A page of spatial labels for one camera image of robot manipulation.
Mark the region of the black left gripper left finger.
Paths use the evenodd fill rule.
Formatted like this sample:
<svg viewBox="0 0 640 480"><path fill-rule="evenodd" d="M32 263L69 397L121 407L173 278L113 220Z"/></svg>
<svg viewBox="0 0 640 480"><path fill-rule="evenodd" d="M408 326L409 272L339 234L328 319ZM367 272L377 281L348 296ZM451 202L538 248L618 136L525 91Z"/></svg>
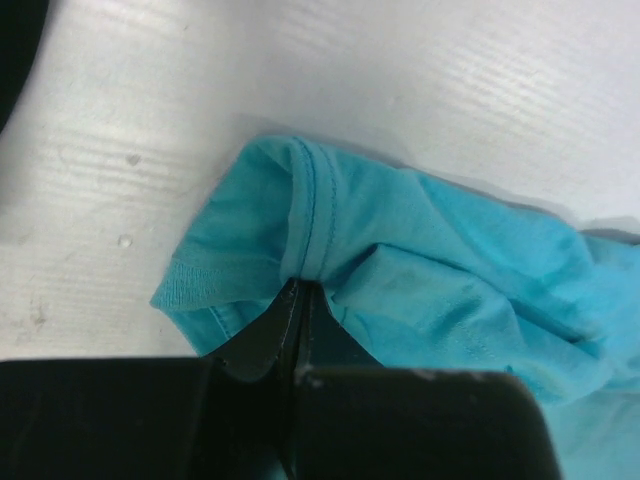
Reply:
<svg viewBox="0 0 640 480"><path fill-rule="evenodd" d="M299 295L203 357L1 365L5 479L284 479L283 347Z"/></svg>

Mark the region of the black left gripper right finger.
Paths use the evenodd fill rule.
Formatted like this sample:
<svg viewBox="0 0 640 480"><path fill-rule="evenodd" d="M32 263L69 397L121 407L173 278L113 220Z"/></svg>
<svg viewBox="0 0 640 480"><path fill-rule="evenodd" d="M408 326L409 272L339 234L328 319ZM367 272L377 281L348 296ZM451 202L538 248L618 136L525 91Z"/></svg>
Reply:
<svg viewBox="0 0 640 480"><path fill-rule="evenodd" d="M294 374L300 479L557 479L532 394L513 375L391 368L302 283Z"/></svg>

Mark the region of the turquoise t-shirt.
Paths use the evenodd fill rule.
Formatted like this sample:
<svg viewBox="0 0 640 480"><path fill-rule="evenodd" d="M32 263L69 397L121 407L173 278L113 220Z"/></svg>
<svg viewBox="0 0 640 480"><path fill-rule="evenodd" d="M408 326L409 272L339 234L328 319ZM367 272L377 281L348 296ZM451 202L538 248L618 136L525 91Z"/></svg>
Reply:
<svg viewBox="0 0 640 480"><path fill-rule="evenodd" d="M250 141L151 303L199 354L287 280L387 366L517 376L568 479L639 475L639 249L292 136Z"/></svg>

